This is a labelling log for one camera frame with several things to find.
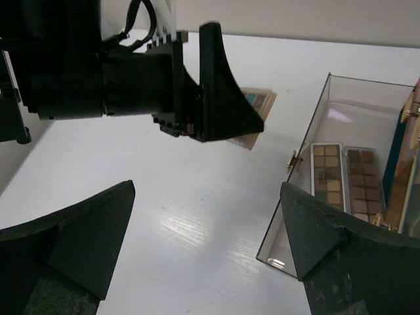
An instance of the brown eyeshadow pan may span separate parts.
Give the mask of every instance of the brown eyeshadow pan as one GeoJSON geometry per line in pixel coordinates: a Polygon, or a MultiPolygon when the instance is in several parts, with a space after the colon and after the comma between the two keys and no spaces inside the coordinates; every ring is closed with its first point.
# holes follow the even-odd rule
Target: brown eyeshadow pan
{"type": "Polygon", "coordinates": [[[311,144],[312,194],[324,203],[345,211],[342,151],[341,144],[311,144]]]}
{"type": "Polygon", "coordinates": [[[375,151],[367,148],[345,148],[350,212],[372,222],[384,209],[375,151]]]}

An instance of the white tabletop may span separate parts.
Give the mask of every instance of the white tabletop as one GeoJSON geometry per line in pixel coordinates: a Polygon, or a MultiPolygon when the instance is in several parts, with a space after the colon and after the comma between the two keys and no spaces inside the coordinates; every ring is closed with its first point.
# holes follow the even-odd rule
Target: white tabletop
{"type": "MultiPolygon", "coordinates": [[[[99,314],[309,314],[303,285],[255,260],[291,151],[328,72],[407,85],[420,75],[419,50],[224,40],[241,87],[278,93],[252,151],[171,138],[150,116],[59,121],[0,198],[6,228],[134,180],[133,214],[99,314]]],[[[196,34],[184,50],[198,78],[196,34]]]]}

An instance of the makeup palette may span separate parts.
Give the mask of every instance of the makeup palette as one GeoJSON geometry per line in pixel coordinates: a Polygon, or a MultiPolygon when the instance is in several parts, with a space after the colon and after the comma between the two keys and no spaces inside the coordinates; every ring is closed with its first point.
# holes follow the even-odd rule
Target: makeup palette
{"type": "Polygon", "coordinates": [[[367,148],[345,148],[348,206],[356,218],[373,223],[385,210],[376,153],[367,148]]]}
{"type": "Polygon", "coordinates": [[[312,194],[324,203],[346,211],[342,144],[314,143],[311,144],[310,150],[312,194]]]}

